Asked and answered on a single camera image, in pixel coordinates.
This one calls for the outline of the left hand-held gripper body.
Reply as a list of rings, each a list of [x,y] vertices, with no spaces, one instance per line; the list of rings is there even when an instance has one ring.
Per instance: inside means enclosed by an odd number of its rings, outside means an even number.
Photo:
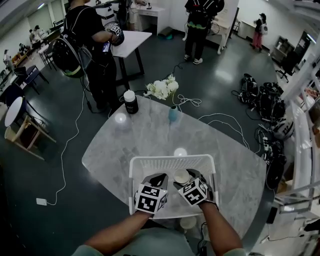
[[[164,207],[167,200],[167,190],[140,184],[135,196],[134,208],[137,211],[156,214]]]

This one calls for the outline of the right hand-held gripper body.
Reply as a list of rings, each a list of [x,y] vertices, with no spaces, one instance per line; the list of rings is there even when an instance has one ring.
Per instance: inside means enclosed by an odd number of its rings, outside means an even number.
[[[193,207],[207,199],[207,190],[207,185],[199,178],[196,178],[180,188],[178,193],[191,207]]]

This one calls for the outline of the white paper cup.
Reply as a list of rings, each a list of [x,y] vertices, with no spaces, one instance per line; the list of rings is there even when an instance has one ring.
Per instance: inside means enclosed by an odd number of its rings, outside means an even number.
[[[190,180],[190,174],[186,169],[177,169],[173,174],[173,179],[178,184],[188,183]]]

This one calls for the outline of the white plastic basket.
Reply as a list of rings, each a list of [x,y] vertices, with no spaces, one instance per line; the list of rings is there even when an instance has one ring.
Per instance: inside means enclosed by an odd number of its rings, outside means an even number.
[[[205,178],[205,184],[211,186],[216,204],[219,204],[218,185],[215,181],[216,170],[214,159],[209,154],[189,155],[189,156],[147,156],[133,157],[129,165],[129,212],[135,211],[136,192],[145,177],[153,174],[167,174],[167,197],[166,203],[153,219],[177,219],[197,216],[202,214],[199,208],[201,203],[190,206],[174,187],[174,173],[178,169],[194,169],[199,171]]]

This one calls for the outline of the grey cup with handle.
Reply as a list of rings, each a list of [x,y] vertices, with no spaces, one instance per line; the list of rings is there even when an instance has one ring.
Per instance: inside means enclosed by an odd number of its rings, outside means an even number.
[[[195,216],[183,217],[179,224],[184,230],[191,230],[196,226],[197,218]]]

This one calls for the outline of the person's left forearm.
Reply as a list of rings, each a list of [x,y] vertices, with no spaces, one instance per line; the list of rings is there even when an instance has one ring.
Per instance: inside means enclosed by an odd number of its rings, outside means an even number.
[[[136,211],[123,221],[99,231],[84,244],[104,256],[112,256],[134,238],[151,216],[150,213]]]

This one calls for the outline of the person's right forearm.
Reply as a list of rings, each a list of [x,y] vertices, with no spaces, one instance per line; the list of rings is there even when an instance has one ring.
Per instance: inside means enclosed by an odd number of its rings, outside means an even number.
[[[242,241],[212,202],[199,205],[208,229],[210,243],[215,256],[247,256]]]

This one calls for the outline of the person's right hand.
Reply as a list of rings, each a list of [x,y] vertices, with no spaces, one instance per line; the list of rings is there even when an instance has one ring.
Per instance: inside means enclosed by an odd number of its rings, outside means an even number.
[[[218,208],[218,205],[216,204],[216,201],[215,201],[215,196],[214,196],[212,187],[206,183],[204,184],[204,186],[206,187],[206,199],[204,201],[208,203],[212,203]]]

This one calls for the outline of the blue vase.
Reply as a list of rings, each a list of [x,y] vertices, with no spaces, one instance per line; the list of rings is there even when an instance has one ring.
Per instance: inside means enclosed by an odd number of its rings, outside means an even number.
[[[171,123],[175,122],[178,118],[178,108],[176,105],[169,109],[168,119]]]

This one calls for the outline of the black canister white lid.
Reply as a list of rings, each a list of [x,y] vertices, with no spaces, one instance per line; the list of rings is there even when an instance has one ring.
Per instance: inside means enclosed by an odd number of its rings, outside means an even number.
[[[138,101],[137,101],[135,92],[132,90],[127,90],[123,94],[123,98],[124,98],[124,104],[127,112],[129,114],[137,113],[139,110],[139,106],[138,106]]]

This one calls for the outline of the white flower bouquet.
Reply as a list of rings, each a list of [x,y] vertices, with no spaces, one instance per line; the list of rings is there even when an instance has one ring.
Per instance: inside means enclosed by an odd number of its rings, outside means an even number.
[[[152,96],[159,100],[166,100],[172,96],[178,88],[179,84],[172,73],[163,80],[156,80],[146,85],[147,91],[151,91],[153,93]]]

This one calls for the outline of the white dome backpack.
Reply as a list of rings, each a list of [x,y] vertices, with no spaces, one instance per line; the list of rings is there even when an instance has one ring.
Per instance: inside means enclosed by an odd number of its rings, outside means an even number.
[[[279,118],[271,124],[273,136],[279,140],[286,140],[291,137],[294,132],[294,122],[292,118]]]

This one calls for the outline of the pile of black backpacks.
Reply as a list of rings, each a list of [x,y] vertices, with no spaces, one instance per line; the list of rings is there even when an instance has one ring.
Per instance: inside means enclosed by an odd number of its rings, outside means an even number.
[[[249,119],[258,122],[254,137],[259,145],[262,160],[266,163],[265,185],[275,191],[282,179],[287,162],[284,153],[284,140],[274,137],[271,125],[276,120],[286,118],[286,105],[281,99],[282,88],[276,82],[265,82],[258,85],[248,73],[244,73],[240,81],[240,89],[231,93],[247,106],[245,113]],[[264,152],[263,137],[269,140],[269,152]]]

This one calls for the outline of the white metal shelf rack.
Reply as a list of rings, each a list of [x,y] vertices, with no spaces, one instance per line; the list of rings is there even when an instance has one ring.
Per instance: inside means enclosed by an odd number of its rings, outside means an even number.
[[[293,121],[293,134],[285,142],[285,154],[292,179],[284,191],[275,194],[280,214],[296,213],[300,219],[320,218],[320,133],[315,134],[310,109],[320,103],[320,50],[311,53],[294,75],[281,98]]]

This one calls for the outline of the wooden chair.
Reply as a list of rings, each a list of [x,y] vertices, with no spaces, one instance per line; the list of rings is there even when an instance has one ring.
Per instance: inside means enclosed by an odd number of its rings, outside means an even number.
[[[16,140],[12,143],[18,146],[20,149],[26,151],[27,153],[43,161],[45,159],[42,156],[32,151],[32,148],[37,148],[37,146],[35,146],[36,140],[39,138],[40,135],[43,135],[47,137],[49,140],[51,140],[52,142],[54,143],[57,142],[45,131],[44,128],[42,128],[40,125],[33,122],[29,116],[25,117],[22,125],[20,126],[18,131],[15,133],[16,133]]]

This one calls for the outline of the white rectangular table black legs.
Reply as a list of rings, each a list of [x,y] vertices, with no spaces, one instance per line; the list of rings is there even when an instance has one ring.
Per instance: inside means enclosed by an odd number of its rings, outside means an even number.
[[[113,56],[118,58],[119,67],[122,78],[116,80],[116,86],[124,86],[126,90],[130,89],[129,81],[136,79],[137,77],[144,76],[145,71],[139,51],[139,46],[144,43],[148,38],[152,36],[151,32],[142,31],[123,31],[124,41],[122,44],[113,47]],[[125,59],[131,54],[135,53],[136,60],[139,67],[139,72],[134,74],[127,74]]]

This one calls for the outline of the beige paper bucket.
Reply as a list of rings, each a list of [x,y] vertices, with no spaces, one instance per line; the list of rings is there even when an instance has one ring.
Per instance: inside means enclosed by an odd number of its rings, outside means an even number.
[[[10,126],[8,126],[5,130],[4,138],[10,142],[14,142],[16,140],[16,136],[16,132]]]

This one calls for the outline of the black office chair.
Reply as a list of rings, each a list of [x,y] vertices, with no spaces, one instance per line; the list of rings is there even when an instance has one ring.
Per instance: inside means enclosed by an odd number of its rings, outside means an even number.
[[[298,63],[298,54],[293,50],[290,51],[287,56],[281,61],[280,69],[276,70],[277,73],[280,73],[280,79],[285,78],[288,83],[288,76],[292,76],[295,73],[295,66]]]

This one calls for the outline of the dark teal floor bag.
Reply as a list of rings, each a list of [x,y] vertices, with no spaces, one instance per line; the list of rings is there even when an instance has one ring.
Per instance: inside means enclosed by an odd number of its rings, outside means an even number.
[[[173,29],[169,26],[164,28],[160,33],[157,35],[161,39],[164,40],[172,40],[173,39]]]

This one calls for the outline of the black dome backpack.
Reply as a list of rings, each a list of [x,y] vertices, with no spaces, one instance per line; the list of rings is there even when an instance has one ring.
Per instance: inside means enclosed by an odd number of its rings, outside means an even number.
[[[69,78],[81,78],[85,75],[78,53],[64,37],[54,40],[52,59],[62,73]]]

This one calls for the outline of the round white table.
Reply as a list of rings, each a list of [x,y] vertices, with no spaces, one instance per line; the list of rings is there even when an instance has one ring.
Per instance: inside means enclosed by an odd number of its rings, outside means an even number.
[[[5,115],[4,125],[9,127],[23,116],[26,112],[26,102],[25,99],[21,96],[17,97],[13,103],[10,105],[7,113]]]

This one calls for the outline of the grey cabinet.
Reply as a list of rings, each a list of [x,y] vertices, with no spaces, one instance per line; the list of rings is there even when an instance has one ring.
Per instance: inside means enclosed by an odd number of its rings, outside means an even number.
[[[271,58],[276,63],[281,63],[284,58],[287,57],[289,52],[292,52],[295,47],[288,41],[288,39],[279,36],[272,51],[271,51]]]

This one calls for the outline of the navy chair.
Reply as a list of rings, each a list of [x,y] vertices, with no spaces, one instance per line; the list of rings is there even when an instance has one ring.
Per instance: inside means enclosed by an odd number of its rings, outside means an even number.
[[[41,73],[41,71],[37,68],[36,65],[32,65],[29,68],[26,68],[25,66],[17,67],[14,69],[14,74],[16,75],[16,78],[14,79],[13,84],[19,87],[22,84],[25,84],[26,86],[30,86],[38,95],[40,93],[35,87],[36,85],[35,79],[37,77],[41,77],[45,82],[49,84],[49,81],[45,78],[45,76]]]

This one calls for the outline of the black green-striped backpack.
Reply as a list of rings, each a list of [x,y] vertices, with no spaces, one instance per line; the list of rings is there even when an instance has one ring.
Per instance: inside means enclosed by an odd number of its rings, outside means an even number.
[[[204,30],[209,22],[208,13],[202,5],[196,4],[190,8],[187,26],[190,28]]]

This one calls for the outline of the white dresser desk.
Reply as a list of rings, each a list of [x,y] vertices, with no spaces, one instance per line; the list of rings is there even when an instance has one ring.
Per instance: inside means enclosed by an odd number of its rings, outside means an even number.
[[[135,29],[140,32],[153,30],[157,36],[168,26],[168,13],[167,11],[155,5],[137,7],[137,21]]]

